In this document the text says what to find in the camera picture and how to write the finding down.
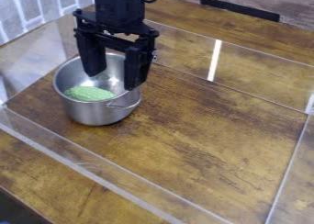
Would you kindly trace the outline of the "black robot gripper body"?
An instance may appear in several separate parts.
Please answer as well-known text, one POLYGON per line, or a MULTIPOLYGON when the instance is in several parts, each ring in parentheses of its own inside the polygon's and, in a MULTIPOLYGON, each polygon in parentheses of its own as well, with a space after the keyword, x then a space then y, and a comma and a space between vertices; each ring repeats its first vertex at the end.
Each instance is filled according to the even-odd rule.
POLYGON ((144 23, 144 7, 156 0, 95 0, 95 10, 78 9, 75 38, 80 53, 131 47, 154 53, 159 32, 144 23))

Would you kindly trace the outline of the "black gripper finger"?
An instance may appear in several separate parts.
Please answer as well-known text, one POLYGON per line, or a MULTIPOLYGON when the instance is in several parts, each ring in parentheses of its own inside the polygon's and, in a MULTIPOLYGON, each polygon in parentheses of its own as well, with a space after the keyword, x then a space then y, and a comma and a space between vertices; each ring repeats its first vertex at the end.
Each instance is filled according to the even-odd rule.
POLYGON ((147 80, 154 50, 148 47, 127 48, 124 60, 124 88, 131 91, 147 80))
POLYGON ((83 70, 90 77, 96 76, 107 69, 106 48, 98 39, 80 31, 75 34, 83 70))

